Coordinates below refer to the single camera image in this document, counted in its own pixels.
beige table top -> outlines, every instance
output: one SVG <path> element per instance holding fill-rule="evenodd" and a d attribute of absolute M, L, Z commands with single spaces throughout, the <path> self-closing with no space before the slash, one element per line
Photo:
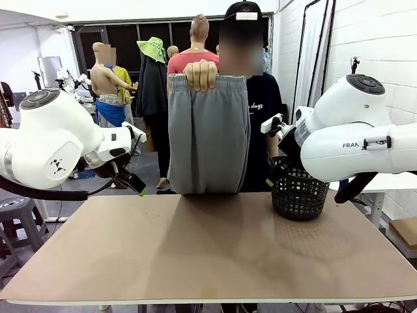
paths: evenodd
<path fill-rule="evenodd" d="M 280 218 L 269 193 L 96 196 L 0 298 L 44 305 L 417 298 L 417 272 L 353 205 Z"/>

cardboard box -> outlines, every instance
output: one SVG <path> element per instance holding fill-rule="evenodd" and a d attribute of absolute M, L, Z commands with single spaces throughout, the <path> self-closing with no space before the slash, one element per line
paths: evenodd
<path fill-rule="evenodd" d="M 390 221 L 390 230 L 394 231 L 411 250 L 417 250 L 417 217 Z"/>

green bucket hat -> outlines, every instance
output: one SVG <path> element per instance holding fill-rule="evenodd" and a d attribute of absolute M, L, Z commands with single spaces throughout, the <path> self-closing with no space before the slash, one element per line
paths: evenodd
<path fill-rule="evenodd" d="M 152 57 L 157 62 L 166 63 L 164 43 L 161 39 L 151 37 L 148 41 L 137 41 L 136 43 L 144 55 Z"/>

table edge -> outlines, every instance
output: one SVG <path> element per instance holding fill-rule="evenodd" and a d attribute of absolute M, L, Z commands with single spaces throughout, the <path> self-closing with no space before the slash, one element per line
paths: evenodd
<path fill-rule="evenodd" d="M 396 302 L 415 300 L 417 295 L 406 295 L 402 297 L 383 298 L 340 298 L 340 299 L 157 299 L 157 300 L 114 300 L 114 301 L 22 301 L 5 299 L 7 302 L 16 305 L 177 305 L 177 304 L 198 304 L 198 303 L 373 303 L 373 302 Z"/>

white curtain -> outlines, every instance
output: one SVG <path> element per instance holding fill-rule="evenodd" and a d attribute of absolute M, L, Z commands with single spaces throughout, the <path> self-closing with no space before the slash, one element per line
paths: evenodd
<path fill-rule="evenodd" d="M 323 81 L 323 70 L 326 59 L 326 47 L 328 42 L 328 33 L 330 26 L 330 13 L 332 10 L 332 0 L 329 0 L 326 19 L 324 21 L 323 38 L 320 42 L 319 56 L 315 69 L 313 89 L 311 91 L 310 102 L 308 102 L 309 90 L 313 79 L 314 63 L 317 53 L 317 47 L 320 41 L 320 32 L 323 24 L 324 10 L 326 0 L 310 6 L 306 11 L 306 24 L 304 28 L 304 37 L 301 47 L 300 66 L 298 69 L 298 79 L 295 91 L 295 109 L 297 106 L 311 106 L 320 97 L 321 82 Z"/>

